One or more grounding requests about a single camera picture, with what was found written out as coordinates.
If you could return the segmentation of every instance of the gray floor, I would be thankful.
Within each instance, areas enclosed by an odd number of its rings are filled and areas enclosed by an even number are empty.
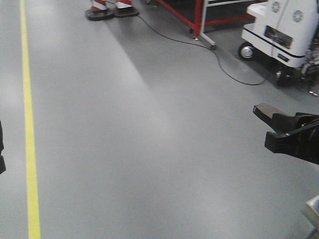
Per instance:
[[[161,6],[134,5],[156,30],[193,42]],[[265,102],[319,114],[307,86],[278,88],[242,62],[240,27],[211,31],[214,55],[139,18],[91,22],[87,0],[27,0],[43,239],[301,239],[319,166],[263,147]],[[26,239],[18,1],[0,0],[0,233]]]

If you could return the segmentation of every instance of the white robot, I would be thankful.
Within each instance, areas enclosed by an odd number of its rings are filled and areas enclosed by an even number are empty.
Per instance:
[[[259,49],[281,63],[276,73],[283,85],[293,72],[304,79],[319,72],[319,0],[269,0],[252,4],[247,13],[256,19],[244,25],[244,42],[238,49],[243,60],[251,60]]]

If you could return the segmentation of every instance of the wires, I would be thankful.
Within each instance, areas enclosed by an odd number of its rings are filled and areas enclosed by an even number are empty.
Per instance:
[[[145,24],[149,29],[151,29],[153,32],[155,32],[156,34],[158,34],[158,35],[160,35],[160,36],[162,36],[162,37],[164,37],[164,38],[166,38],[166,39],[168,39],[168,40],[175,41],[175,42],[179,42],[179,43],[183,43],[183,44],[187,44],[187,45],[198,46],[198,47],[201,47],[201,48],[204,48],[204,49],[207,49],[207,50],[211,51],[211,52],[215,55],[215,57],[216,57],[216,59],[217,59],[217,63],[218,63],[218,66],[219,66],[220,70],[221,70],[226,76],[228,76],[229,78],[231,78],[232,80],[234,80],[234,81],[236,81],[236,82],[238,82],[238,83],[240,83],[240,84],[248,85],[248,86],[258,86],[258,85],[263,84],[263,83],[266,81],[267,77],[269,76],[269,74],[268,74],[268,75],[263,79],[263,81],[261,81],[261,82],[259,82],[259,83],[256,83],[256,84],[250,84],[250,83],[242,82],[242,81],[236,79],[235,77],[231,76],[231,75],[223,68],[223,66],[221,65],[220,57],[218,56],[218,54],[217,54],[216,52],[212,51],[210,48],[208,48],[208,47],[206,47],[206,46],[202,46],[202,45],[190,43],[190,42],[185,42],[185,41],[176,40],[176,39],[173,39],[173,38],[171,38],[171,37],[165,36],[165,35],[161,34],[160,32],[158,32],[157,30],[155,30],[152,26],[150,26],[150,24],[149,24],[144,18],[142,18],[142,17],[139,16],[139,15],[138,15],[137,17],[138,17],[139,19],[141,19],[141,20],[144,22],[144,24]]]

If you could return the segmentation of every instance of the traffic cone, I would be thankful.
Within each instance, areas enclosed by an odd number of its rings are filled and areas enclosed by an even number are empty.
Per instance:
[[[140,12],[133,7],[132,0],[116,0],[115,17],[137,16]]]
[[[106,0],[91,0],[92,7],[85,11],[85,16],[91,21],[107,20],[114,17],[112,10],[106,7]]]

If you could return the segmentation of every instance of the black wheel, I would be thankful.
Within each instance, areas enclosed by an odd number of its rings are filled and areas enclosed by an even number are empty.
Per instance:
[[[254,57],[254,47],[249,42],[244,42],[238,48],[238,55],[244,61],[251,61]]]
[[[287,68],[279,67],[279,69],[276,72],[276,84],[278,86],[283,86],[289,78],[290,75],[288,74]]]

